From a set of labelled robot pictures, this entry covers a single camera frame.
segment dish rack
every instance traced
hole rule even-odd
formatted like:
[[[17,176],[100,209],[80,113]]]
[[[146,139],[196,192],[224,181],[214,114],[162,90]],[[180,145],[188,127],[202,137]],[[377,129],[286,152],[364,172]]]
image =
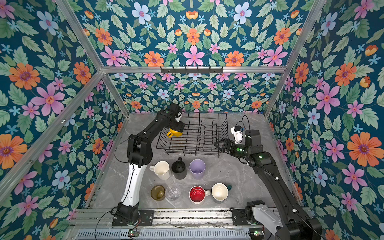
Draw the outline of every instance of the dish rack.
[[[185,123],[180,137],[167,137],[169,129],[164,128],[156,148],[170,153],[206,154],[219,156],[214,143],[228,138],[228,119],[226,113],[183,113],[180,121]]]

